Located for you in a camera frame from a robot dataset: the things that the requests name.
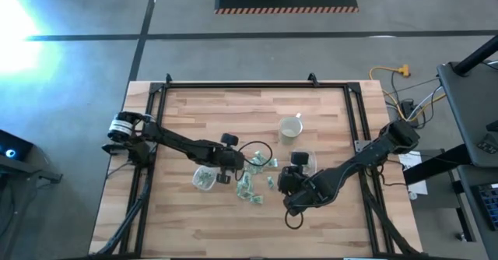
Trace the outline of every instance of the black floor line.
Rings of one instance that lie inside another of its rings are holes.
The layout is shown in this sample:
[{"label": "black floor line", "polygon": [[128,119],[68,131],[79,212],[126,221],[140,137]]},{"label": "black floor line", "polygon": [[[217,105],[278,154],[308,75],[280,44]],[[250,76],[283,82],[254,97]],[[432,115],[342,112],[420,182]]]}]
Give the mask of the black floor line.
[{"label": "black floor line", "polygon": [[156,0],[149,0],[147,4],[146,15],[144,16],[142,23],[142,30],[139,35],[139,42],[137,43],[137,48],[135,50],[135,55],[133,56],[132,68],[130,69],[130,74],[128,76],[128,81],[135,81],[139,75],[140,62],[142,61],[143,51],[146,47],[146,35],[149,32],[150,21],[152,20],[154,13],[154,6],[156,5]]},{"label": "black floor line", "polygon": [[27,41],[106,41],[106,40],[138,40],[140,34],[87,34],[87,35],[34,35]]},{"label": "black floor line", "polygon": [[430,30],[430,31],[342,31],[282,33],[158,33],[158,34],[89,34],[41,35],[27,41],[106,41],[106,40],[216,40],[283,38],[361,38],[361,37],[474,37],[498,35],[498,30]]},{"label": "black floor line", "polygon": [[361,38],[361,37],[463,37],[493,36],[498,30],[441,31],[344,31],[282,33],[171,33],[149,34],[147,40],[217,40],[217,39],[282,39],[282,38]]}]

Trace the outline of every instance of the yellow cable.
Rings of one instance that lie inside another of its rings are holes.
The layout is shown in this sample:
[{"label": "yellow cable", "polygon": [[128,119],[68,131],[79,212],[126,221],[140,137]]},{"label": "yellow cable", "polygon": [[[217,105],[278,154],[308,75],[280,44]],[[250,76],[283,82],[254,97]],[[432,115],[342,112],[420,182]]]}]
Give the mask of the yellow cable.
[{"label": "yellow cable", "polygon": [[431,104],[433,104],[433,103],[437,102],[438,100],[442,100],[443,98],[445,98],[445,96],[446,96],[446,93],[443,93],[442,95],[438,96],[438,97],[437,97],[437,98],[435,98],[434,100],[430,101],[428,104],[424,105],[424,106],[422,107],[422,109],[420,109],[420,111],[419,111],[417,114],[415,114],[415,116],[413,116],[413,119],[412,119],[412,120],[409,120],[409,121],[414,121],[414,120],[416,120],[416,119],[417,119],[417,117],[418,117],[418,116],[422,113],[422,111],[424,111],[426,108],[428,108],[428,106],[429,106],[429,105],[431,105]]},{"label": "yellow cable", "polygon": [[[374,77],[372,76],[372,73],[374,72],[375,69],[383,69],[383,70],[388,70],[388,71],[391,71],[391,72],[398,72],[399,73],[399,69],[388,68],[388,67],[385,67],[385,66],[376,66],[376,67],[371,68],[370,71],[368,72],[368,76],[370,77],[370,80],[374,80]],[[399,107],[399,104],[396,101],[396,99],[394,97],[392,97],[392,95],[390,93],[386,92],[385,90],[382,90],[382,92],[384,92],[384,94],[386,96],[390,97],[392,99],[392,101],[395,103],[395,106],[398,109],[399,117],[401,119],[407,121],[406,118],[405,118],[405,116],[403,116],[402,109]]]},{"label": "yellow cable", "polygon": [[[401,69],[393,69],[393,68],[388,68],[388,67],[385,67],[385,66],[376,66],[376,67],[373,67],[370,69],[370,71],[368,72],[368,76],[370,77],[370,80],[374,80],[374,77],[372,76],[372,73],[374,72],[375,69],[383,69],[383,70],[388,70],[388,71],[391,71],[391,72],[398,72],[398,73],[401,73]],[[399,104],[398,102],[396,101],[396,99],[388,92],[386,92],[385,90],[382,90],[382,92],[384,93],[385,96],[388,96],[391,98],[391,100],[395,103],[395,106],[396,108],[398,109],[398,114],[399,114],[399,117],[405,121],[414,121],[417,119],[417,117],[426,109],[428,108],[429,105],[437,102],[438,100],[442,100],[443,98],[445,98],[446,96],[446,93],[438,96],[437,98],[431,100],[428,104],[424,105],[419,112],[417,112],[417,114],[415,114],[415,116],[413,116],[412,120],[408,120],[405,118],[405,116],[403,115],[403,112],[402,112],[402,109],[399,107]]]},{"label": "yellow cable", "polygon": [[399,72],[399,69],[392,69],[392,68],[388,68],[388,67],[385,67],[385,66],[376,66],[376,67],[373,67],[369,72],[368,72],[368,76],[370,77],[370,80],[374,80],[373,76],[372,76],[372,72],[374,72],[375,69],[383,69],[383,70],[388,70],[388,71],[391,71],[391,72]]}]

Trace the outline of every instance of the black cable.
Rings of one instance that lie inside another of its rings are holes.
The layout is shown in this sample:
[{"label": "black cable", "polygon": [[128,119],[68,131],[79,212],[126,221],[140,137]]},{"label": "black cable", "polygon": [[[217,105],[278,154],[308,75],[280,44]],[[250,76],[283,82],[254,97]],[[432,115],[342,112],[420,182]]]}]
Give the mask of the black cable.
[{"label": "black cable", "polygon": [[386,183],[386,177],[384,176],[383,174],[384,172],[384,165],[382,164],[381,165],[381,170],[379,171],[379,176],[381,177],[381,180],[382,180],[382,185],[383,186],[387,186],[387,187],[391,187],[391,186],[405,186],[405,187],[408,187],[406,186],[405,183],[401,183],[401,182],[395,182],[395,183]]},{"label": "black cable", "polygon": [[395,86],[395,74],[396,74],[396,72],[392,72],[392,74],[391,74],[391,86],[392,86],[392,89],[394,90],[394,94],[396,95],[396,101],[398,102],[398,104],[401,104],[401,101],[399,101],[398,91],[396,90],[396,86]]},{"label": "black cable", "polygon": [[498,70],[498,68],[496,68],[496,67],[494,67],[494,66],[492,66],[492,65],[488,65],[488,64],[487,64],[487,63],[485,63],[485,62],[481,62],[481,63],[482,63],[483,65],[487,66],[487,67],[490,67],[490,68],[494,69],[494,70]]},{"label": "black cable", "polygon": [[119,166],[117,169],[114,169],[112,170],[109,174],[107,174],[106,176],[106,179],[109,179],[110,175],[115,173],[116,171],[120,170],[121,168],[123,167],[126,167],[126,166],[134,166],[133,162],[126,162],[126,163],[123,163],[121,166]]},{"label": "black cable", "polygon": [[407,166],[404,165],[402,162],[399,162],[399,161],[396,161],[396,160],[387,160],[387,162],[392,162],[392,163],[397,163],[397,164],[400,164],[403,168],[403,170],[406,170],[407,169]]},{"label": "black cable", "polygon": [[268,145],[268,143],[266,142],[262,142],[262,141],[259,141],[259,140],[254,140],[254,141],[251,141],[251,142],[248,142],[244,145],[242,145],[242,147],[239,148],[239,152],[242,151],[242,149],[244,149],[245,147],[251,145],[251,144],[255,144],[255,143],[261,143],[262,145],[268,147],[268,150],[270,150],[270,157],[266,160],[266,162],[262,163],[262,164],[256,164],[256,163],[252,163],[251,161],[249,161],[248,159],[246,159],[244,157],[244,161],[250,163],[251,165],[255,166],[255,167],[263,167],[264,165],[266,165],[267,163],[270,163],[270,161],[272,160],[272,157],[273,157],[273,150],[272,148],[270,147],[270,145]]},{"label": "black cable", "polygon": [[[413,86],[409,86],[409,87],[406,87],[406,88],[403,88],[403,89],[399,89],[399,90],[397,90],[397,91],[398,91],[398,93],[399,93],[399,92],[402,92],[402,91],[404,91],[404,90],[408,90],[408,89],[411,89],[411,88],[415,88],[416,86],[420,86],[420,85],[423,85],[423,84],[427,84],[427,83],[430,83],[430,82],[435,81],[435,80],[438,80],[438,79],[439,79],[439,78],[434,78],[434,79],[431,79],[431,80],[427,80],[427,81],[425,81],[425,82],[418,83],[418,84],[415,84],[415,85],[413,85]],[[387,96],[388,94],[390,95],[390,94],[392,94],[392,93],[394,93],[394,92],[385,93],[384,95],[385,95],[385,96]]]},{"label": "black cable", "polygon": [[235,181],[240,181],[240,179],[242,179],[242,177],[244,177],[244,174],[246,173],[246,170],[243,168],[243,169],[242,169],[242,175],[241,175],[239,178],[237,178],[237,172],[238,172],[238,171],[239,171],[239,170],[235,170],[235,175],[234,175],[234,177],[235,177]]},{"label": "black cable", "polygon": [[423,122],[423,125],[425,126],[427,123],[429,123],[433,118],[434,118],[434,95],[436,94],[436,91],[437,89],[439,89],[440,86],[438,86],[434,91],[433,91],[433,95],[430,97],[430,118],[429,120],[425,121],[425,118],[424,118],[424,122]]},{"label": "black cable", "polygon": [[[273,157],[273,150],[272,150],[272,148],[270,147],[270,145],[268,145],[268,143],[266,143],[266,142],[262,142],[262,141],[259,141],[259,140],[254,140],[254,141],[251,141],[251,142],[248,142],[248,143],[246,143],[246,144],[242,145],[242,146],[239,148],[239,152],[241,152],[241,151],[242,151],[242,149],[244,149],[245,147],[247,147],[247,146],[249,146],[249,145],[251,145],[251,144],[255,144],[255,143],[261,143],[262,145],[264,145],[264,146],[268,147],[268,149],[270,150],[270,157],[268,158],[268,160],[266,160],[266,162],[265,162],[265,163],[263,163],[263,164],[261,164],[261,165],[258,165],[258,164],[256,164],[256,163],[252,163],[251,161],[249,161],[249,160],[248,160],[248,159],[246,159],[245,157],[244,157],[244,161],[246,161],[246,162],[248,162],[249,164],[251,164],[251,165],[253,165],[253,166],[256,166],[256,167],[263,167],[264,165],[266,165],[267,163],[269,163],[269,162],[272,160],[272,157]],[[234,176],[235,176],[235,181],[240,181],[240,179],[242,179],[242,177],[244,176],[245,172],[246,172],[246,170],[243,168],[243,169],[242,169],[242,174],[240,175],[240,177],[239,177],[239,178],[237,178],[237,173],[238,173],[238,170],[235,170],[235,175],[234,175]]]},{"label": "black cable", "polygon": [[[411,146],[399,146],[399,147],[400,147],[400,148],[412,148]],[[445,159],[438,158],[438,157],[436,157],[436,156],[425,155],[425,154],[411,154],[411,155],[429,157],[429,158],[431,158],[431,159],[439,160],[439,161],[441,161],[441,162],[445,162],[445,163],[454,163],[454,164],[457,164],[457,165],[467,164],[467,163],[459,163],[459,162],[455,162],[455,161],[452,161],[452,160],[445,160]]]},{"label": "black cable", "polygon": [[286,221],[286,225],[289,229],[292,229],[292,230],[297,230],[299,228],[301,228],[301,226],[303,226],[303,222],[304,222],[304,216],[303,216],[303,213],[299,213],[300,216],[301,216],[301,222],[299,223],[299,225],[297,225],[297,227],[292,227],[289,225],[289,221],[287,220],[288,216],[289,216],[289,211],[290,209],[287,209],[286,211],[286,217],[284,218],[284,220]]}]

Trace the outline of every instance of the metal bracket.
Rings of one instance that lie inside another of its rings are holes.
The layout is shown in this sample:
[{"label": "metal bracket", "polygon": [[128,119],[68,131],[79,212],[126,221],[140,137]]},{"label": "metal bracket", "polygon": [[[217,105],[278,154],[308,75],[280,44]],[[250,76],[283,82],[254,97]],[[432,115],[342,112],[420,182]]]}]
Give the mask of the metal bracket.
[{"label": "metal bracket", "polygon": [[150,83],[149,93],[159,92],[164,86],[164,83]]},{"label": "metal bracket", "polygon": [[320,83],[318,82],[317,77],[314,73],[310,73],[310,75],[308,76],[308,81],[313,82],[313,86],[315,88],[318,88],[320,86]]},{"label": "metal bracket", "polygon": [[369,145],[372,141],[371,140],[355,140],[354,141],[354,146],[355,146],[355,151],[360,152],[365,148],[365,146]]},{"label": "metal bracket", "polygon": [[167,73],[167,74],[166,74],[166,88],[169,88],[169,87],[170,87],[170,83],[171,83],[171,81],[173,81],[173,78],[171,78],[170,73]]},{"label": "metal bracket", "polygon": [[361,86],[358,82],[349,82],[348,83],[349,91],[353,91],[354,93],[361,93]]}]

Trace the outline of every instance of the white label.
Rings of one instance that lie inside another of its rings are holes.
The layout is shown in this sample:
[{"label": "white label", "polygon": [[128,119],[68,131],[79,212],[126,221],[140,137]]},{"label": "white label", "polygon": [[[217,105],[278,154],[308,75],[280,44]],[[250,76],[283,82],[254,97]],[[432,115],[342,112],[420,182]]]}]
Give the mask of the white label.
[{"label": "white label", "polygon": [[113,120],[111,123],[110,123],[110,127],[109,127],[109,130],[113,130],[113,131],[119,131],[119,132],[124,132],[125,134],[127,135],[131,135],[132,134],[132,128],[133,128],[133,125],[126,122],[126,121],[121,121],[121,120]]},{"label": "white label", "polygon": [[119,132],[124,132],[125,134],[127,135],[131,135],[132,134],[132,130],[129,129],[129,128],[123,128],[121,126],[118,126],[118,125],[112,125],[109,130],[112,130],[112,131],[119,131]]},{"label": "white label", "polygon": [[133,128],[133,125],[126,122],[126,121],[122,121],[122,120],[113,120],[110,125],[120,125],[120,126],[124,126],[126,128]]},{"label": "white label", "polygon": [[[404,164],[406,166],[406,169],[409,169],[410,167],[414,167],[419,163],[422,163],[422,157],[420,156],[420,152],[411,151],[408,154],[399,155],[399,163]],[[420,181],[415,184],[411,184],[408,186],[408,190],[416,194],[427,195],[426,181]]]}]

